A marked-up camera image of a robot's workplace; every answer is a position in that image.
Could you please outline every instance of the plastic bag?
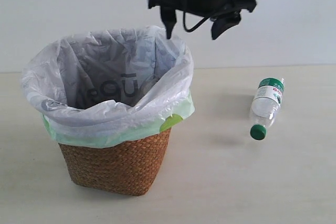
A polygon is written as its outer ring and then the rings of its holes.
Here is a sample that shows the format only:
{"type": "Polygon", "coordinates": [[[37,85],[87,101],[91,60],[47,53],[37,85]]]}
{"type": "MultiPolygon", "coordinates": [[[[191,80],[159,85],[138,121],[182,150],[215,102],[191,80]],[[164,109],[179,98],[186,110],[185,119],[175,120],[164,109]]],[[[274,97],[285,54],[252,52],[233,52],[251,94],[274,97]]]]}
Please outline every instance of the plastic bag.
{"type": "Polygon", "coordinates": [[[21,85],[54,140],[105,148],[189,117],[192,76],[185,42],[149,26],[56,41],[23,70],[21,85]]]}

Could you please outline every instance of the white table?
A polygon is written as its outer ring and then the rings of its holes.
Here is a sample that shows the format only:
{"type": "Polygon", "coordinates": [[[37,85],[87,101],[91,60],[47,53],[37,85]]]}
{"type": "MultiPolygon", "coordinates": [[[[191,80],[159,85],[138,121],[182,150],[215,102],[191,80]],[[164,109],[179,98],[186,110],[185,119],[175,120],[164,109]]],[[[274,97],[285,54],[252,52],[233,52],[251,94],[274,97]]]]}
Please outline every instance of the white table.
{"type": "Polygon", "coordinates": [[[74,185],[57,144],[0,74],[1,224],[333,224],[336,66],[196,70],[196,112],[174,127],[151,190],[126,197],[74,185]],[[249,136],[259,81],[283,76],[267,138],[249,136]]]}

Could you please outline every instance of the bottle label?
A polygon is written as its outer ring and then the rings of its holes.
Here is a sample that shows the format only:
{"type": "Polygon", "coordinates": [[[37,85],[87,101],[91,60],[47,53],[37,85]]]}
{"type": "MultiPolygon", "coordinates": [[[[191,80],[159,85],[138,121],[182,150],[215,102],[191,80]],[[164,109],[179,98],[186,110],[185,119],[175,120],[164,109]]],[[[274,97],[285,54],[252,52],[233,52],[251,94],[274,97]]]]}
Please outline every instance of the bottle label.
{"type": "Polygon", "coordinates": [[[281,106],[282,93],[284,92],[283,90],[284,85],[278,79],[264,79],[259,84],[254,100],[260,97],[270,98],[274,100],[279,106],[281,106]]]}

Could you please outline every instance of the plastic bottle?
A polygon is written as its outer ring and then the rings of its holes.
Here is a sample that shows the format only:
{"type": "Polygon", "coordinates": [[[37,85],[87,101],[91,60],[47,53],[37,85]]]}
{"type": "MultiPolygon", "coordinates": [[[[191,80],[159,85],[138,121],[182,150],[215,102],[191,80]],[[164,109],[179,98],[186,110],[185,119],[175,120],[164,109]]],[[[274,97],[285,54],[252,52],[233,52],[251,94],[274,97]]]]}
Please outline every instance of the plastic bottle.
{"type": "Polygon", "coordinates": [[[282,94],[285,88],[283,78],[267,78],[260,82],[257,93],[250,108],[252,128],[250,135],[256,140],[266,137],[267,129],[274,123],[280,110],[282,94]]]}

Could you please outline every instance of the wicker trash can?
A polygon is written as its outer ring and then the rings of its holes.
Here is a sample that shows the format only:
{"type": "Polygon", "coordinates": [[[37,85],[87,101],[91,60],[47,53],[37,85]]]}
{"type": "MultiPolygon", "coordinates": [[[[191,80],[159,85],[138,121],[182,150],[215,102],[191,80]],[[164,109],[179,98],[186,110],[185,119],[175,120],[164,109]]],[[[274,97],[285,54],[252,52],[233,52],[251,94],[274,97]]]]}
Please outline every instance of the wicker trash can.
{"type": "Polygon", "coordinates": [[[170,131],[109,148],[59,146],[75,184],[141,196],[147,193],[159,172],[170,131]]]}

